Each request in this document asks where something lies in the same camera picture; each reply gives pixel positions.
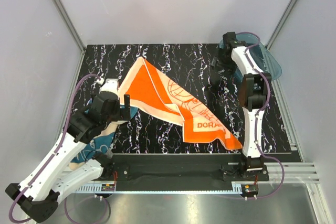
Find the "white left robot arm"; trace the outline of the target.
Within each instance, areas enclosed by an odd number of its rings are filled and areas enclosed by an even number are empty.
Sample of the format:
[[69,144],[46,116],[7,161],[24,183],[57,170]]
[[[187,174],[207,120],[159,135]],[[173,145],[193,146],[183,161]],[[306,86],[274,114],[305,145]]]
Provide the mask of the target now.
[[102,132],[131,118],[130,96],[120,106],[118,81],[107,79],[92,103],[66,120],[64,131],[43,161],[20,183],[11,183],[5,192],[13,200],[10,210],[19,205],[29,220],[47,220],[58,205],[82,185],[95,179],[115,177],[112,158],[102,152],[64,177],[61,173],[70,161]]

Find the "teal Doraemon towel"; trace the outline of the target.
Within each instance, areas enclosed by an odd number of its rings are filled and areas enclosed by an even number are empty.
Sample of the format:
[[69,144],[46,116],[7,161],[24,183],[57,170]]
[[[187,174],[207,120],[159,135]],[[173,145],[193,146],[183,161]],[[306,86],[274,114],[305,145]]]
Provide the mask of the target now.
[[69,163],[69,168],[71,170],[76,170],[87,161],[93,158],[96,153],[111,154],[112,143],[116,130],[119,125],[124,124],[128,121],[117,121],[110,123],[102,133],[94,137],[93,140],[81,150]]

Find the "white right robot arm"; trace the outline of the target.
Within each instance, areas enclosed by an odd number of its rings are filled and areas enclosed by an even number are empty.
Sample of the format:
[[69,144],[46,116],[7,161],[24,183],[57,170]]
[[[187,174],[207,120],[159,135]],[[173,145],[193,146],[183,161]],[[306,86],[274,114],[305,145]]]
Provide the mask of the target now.
[[262,173],[264,158],[261,154],[261,128],[264,110],[270,100],[271,74],[265,72],[252,57],[250,50],[259,42],[248,44],[231,31],[223,34],[223,43],[218,46],[217,55],[211,61],[210,83],[219,86],[221,72],[233,74],[239,70],[242,84],[238,93],[239,105],[243,108],[245,136],[237,174],[250,180]]

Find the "orange Doraemon towel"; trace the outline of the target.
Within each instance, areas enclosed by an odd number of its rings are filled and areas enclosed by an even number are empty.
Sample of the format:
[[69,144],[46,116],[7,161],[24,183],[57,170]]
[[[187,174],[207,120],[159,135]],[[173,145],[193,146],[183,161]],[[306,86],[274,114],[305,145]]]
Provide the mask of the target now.
[[121,104],[125,104],[126,94],[132,107],[181,126],[185,143],[220,140],[227,150],[243,147],[206,105],[142,57],[135,61],[118,89]]

